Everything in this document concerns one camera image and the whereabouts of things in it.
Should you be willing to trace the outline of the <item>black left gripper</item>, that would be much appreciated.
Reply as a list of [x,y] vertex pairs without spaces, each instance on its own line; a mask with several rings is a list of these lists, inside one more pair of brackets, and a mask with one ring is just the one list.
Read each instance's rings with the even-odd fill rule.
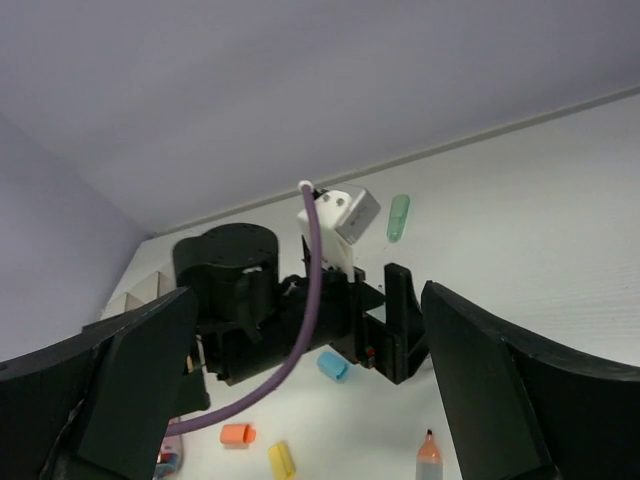
[[[208,373],[232,386],[282,364],[299,335],[309,297],[307,275],[279,274],[279,241],[266,227],[230,223],[179,240],[176,284],[198,299],[197,336]],[[372,321],[375,369],[393,384],[428,357],[412,274],[384,267],[385,321]]]

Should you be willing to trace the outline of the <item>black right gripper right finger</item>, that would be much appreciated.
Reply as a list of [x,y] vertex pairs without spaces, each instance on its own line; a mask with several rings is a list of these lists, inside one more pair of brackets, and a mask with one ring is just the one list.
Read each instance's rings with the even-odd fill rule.
[[421,306],[463,478],[638,478],[638,367],[545,338],[433,281]]

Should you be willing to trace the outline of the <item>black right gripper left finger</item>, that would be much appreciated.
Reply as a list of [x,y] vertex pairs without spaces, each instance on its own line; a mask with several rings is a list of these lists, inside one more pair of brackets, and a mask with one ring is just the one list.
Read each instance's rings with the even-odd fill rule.
[[197,311],[179,288],[2,362],[2,478],[151,478]]

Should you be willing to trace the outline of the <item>blue highlighter cap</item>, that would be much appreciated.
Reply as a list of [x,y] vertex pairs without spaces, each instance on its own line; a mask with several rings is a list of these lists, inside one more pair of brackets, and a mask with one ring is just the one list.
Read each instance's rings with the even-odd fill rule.
[[349,363],[332,352],[321,353],[316,365],[325,376],[335,382],[344,382],[349,374]]

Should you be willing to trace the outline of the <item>pink capped pen tube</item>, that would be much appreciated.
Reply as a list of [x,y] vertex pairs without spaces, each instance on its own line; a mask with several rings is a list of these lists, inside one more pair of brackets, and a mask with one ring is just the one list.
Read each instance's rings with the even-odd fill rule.
[[176,474],[182,465],[183,440],[181,436],[163,440],[157,456],[153,480],[166,479]]

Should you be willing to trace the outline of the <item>orange highlighter cap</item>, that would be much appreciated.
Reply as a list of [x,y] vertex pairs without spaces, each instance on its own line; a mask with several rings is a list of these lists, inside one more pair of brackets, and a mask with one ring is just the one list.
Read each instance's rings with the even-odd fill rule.
[[219,441],[226,448],[245,448],[256,440],[257,432],[250,423],[226,424]]

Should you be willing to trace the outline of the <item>green capped highlighter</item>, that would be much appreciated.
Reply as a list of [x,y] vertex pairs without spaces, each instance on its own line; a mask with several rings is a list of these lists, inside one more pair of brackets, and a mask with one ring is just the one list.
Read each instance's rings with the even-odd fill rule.
[[387,239],[390,243],[398,242],[404,234],[410,202],[406,194],[396,195],[392,199],[387,221]]

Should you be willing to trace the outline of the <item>yellow highlighter cap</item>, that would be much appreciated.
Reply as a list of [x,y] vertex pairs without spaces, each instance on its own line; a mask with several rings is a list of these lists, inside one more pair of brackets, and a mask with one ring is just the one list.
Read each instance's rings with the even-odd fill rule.
[[292,480],[296,476],[296,467],[286,441],[279,441],[268,451],[268,459],[275,480]]

